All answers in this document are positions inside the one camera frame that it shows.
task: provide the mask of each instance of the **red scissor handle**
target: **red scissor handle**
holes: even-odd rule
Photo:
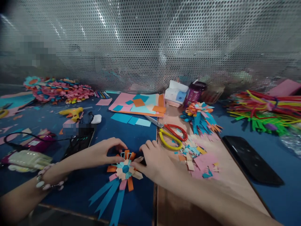
[[[187,136],[186,131],[183,128],[181,128],[181,127],[179,127],[177,125],[172,125],[172,124],[165,124],[164,127],[167,128],[179,140],[184,141],[184,142],[187,141],[188,136]],[[182,138],[179,135],[177,135],[176,132],[171,129],[171,127],[175,127],[175,128],[178,128],[179,130],[181,130],[182,133],[183,133],[184,138]]]

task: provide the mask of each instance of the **yellow glue gun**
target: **yellow glue gun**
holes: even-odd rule
[[[82,107],[79,108],[71,108],[71,109],[66,109],[62,110],[59,112],[60,115],[72,115],[72,121],[76,122],[77,119],[79,118],[79,113],[81,113],[84,109]]]

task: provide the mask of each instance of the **beaded bracelet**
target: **beaded bracelet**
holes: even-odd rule
[[[65,178],[65,180],[60,181],[60,182],[59,182],[58,184],[56,184],[56,185],[45,184],[45,182],[42,180],[42,177],[43,177],[44,173],[45,173],[47,170],[49,170],[49,169],[50,169],[52,166],[54,166],[54,165],[55,165],[55,164],[52,163],[52,164],[50,164],[50,165],[48,165],[48,166],[45,166],[44,169],[42,169],[42,170],[38,173],[38,175],[37,175],[37,181],[38,181],[38,183],[37,183],[37,185],[36,185],[37,188],[42,188],[43,191],[46,191],[46,190],[48,190],[48,189],[53,189],[53,188],[55,188],[55,187],[58,187],[57,189],[60,191],[60,190],[62,190],[62,189],[64,188],[63,184],[64,184],[65,181],[67,181],[67,179],[68,179],[67,177]]]

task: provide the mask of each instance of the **metal mesh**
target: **metal mesh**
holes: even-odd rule
[[[3,83],[69,77],[149,93],[169,80],[265,91],[300,81],[301,1],[19,0],[1,15]]]

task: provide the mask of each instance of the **purple bottle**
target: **purple bottle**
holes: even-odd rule
[[[199,101],[203,91],[207,90],[207,84],[203,82],[191,83],[189,85],[189,92],[184,102],[184,107],[187,108],[191,103]]]

